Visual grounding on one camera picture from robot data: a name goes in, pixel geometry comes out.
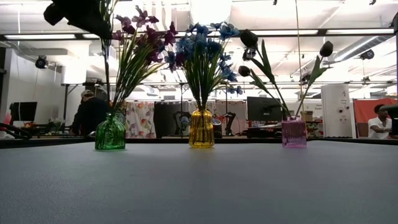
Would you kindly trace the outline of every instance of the black shirt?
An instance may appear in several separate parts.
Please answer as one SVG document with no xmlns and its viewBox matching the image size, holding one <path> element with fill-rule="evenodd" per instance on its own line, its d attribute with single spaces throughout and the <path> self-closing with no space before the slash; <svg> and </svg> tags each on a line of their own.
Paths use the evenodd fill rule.
<svg viewBox="0 0 398 224">
<path fill-rule="evenodd" d="M 106 119 L 106 113 L 109 112 L 109 105 L 106 101 L 97 97 L 88 99 L 79 105 L 75 119 L 73 120 L 72 130 L 75 134 L 79 134 L 81 126 L 82 136 L 87 136 L 95 131 L 97 126 Z"/>
</svg>

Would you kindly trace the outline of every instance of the pink glass vase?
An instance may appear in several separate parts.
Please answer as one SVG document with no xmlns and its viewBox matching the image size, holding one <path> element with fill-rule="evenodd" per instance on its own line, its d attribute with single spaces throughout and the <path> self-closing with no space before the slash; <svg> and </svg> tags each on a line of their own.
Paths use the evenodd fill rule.
<svg viewBox="0 0 398 224">
<path fill-rule="evenodd" d="M 307 134 L 305 122 L 300 117 L 287 117 L 282 122 L 282 147 L 284 148 L 306 148 Z"/>
</svg>

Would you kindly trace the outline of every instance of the white shirt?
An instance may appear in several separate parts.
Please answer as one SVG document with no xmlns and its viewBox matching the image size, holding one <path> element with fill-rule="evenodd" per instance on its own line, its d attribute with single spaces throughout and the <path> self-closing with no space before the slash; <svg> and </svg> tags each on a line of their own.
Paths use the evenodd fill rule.
<svg viewBox="0 0 398 224">
<path fill-rule="evenodd" d="M 371 138 L 371 139 L 386 139 L 388 137 L 388 135 L 389 135 L 388 132 L 377 133 L 377 132 L 373 131 L 373 129 L 371 129 L 371 126 L 377 126 L 378 128 L 382 128 L 382 129 L 384 129 L 384 128 L 391 129 L 392 128 L 392 121 L 391 121 L 390 118 L 387 118 L 385 127 L 383 126 L 383 122 L 378 117 L 370 119 L 368 121 L 368 128 L 369 128 L 368 137 Z"/>
</svg>

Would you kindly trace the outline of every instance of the gray table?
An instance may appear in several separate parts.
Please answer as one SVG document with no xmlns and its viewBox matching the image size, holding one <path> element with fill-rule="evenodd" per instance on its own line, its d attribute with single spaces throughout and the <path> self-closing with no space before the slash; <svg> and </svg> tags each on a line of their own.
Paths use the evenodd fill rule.
<svg viewBox="0 0 398 224">
<path fill-rule="evenodd" d="M 93 143 L 0 150 L 0 223 L 397 223 L 398 148 Z"/>
</svg>

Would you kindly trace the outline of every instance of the person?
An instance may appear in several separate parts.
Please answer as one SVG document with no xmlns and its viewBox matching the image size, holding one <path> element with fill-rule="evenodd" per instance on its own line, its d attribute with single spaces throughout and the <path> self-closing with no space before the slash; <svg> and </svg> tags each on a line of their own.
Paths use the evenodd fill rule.
<svg viewBox="0 0 398 224">
<path fill-rule="evenodd" d="M 377 117 L 368 121 L 368 137 L 371 139 L 387 139 L 391 131 L 392 121 L 388 118 L 386 110 L 380 110 L 382 106 L 384 105 L 377 105 L 374 107 L 374 112 L 377 114 Z"/>
<path fill-rule="evenodd" d="M 87 136 L 95 131 L 101 122 L 105 121 L 109 105 L 98 99 L 91 90 L 81 93 L 81 104 L 72 124 L 72 134 Z"/>
</svg>

